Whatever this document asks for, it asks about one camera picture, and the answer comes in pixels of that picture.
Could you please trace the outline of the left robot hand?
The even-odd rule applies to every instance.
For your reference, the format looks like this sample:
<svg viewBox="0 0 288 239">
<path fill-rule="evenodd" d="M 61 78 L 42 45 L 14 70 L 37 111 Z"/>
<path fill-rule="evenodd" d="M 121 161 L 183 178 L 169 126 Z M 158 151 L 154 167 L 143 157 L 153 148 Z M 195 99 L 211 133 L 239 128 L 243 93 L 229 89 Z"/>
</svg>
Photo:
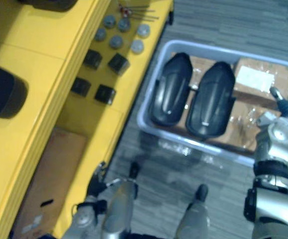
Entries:
<svg viewBox="0 0 288 239">
<path fill-rule="evenodd" d="M 121 182 L 121 178 L 116 178 L 110 182 L 105 183 L 104 182 L 104 175 L 107 170 L 107 167 L 105 166 L 106 163 L 102 161 L 94 170 L 91 179 L 89 181 L 86 196 L 93 196 L 98 197 L 100 193 L 102 193 L 104 190 L 106 190 L 108 187 Z"/>
</svg>

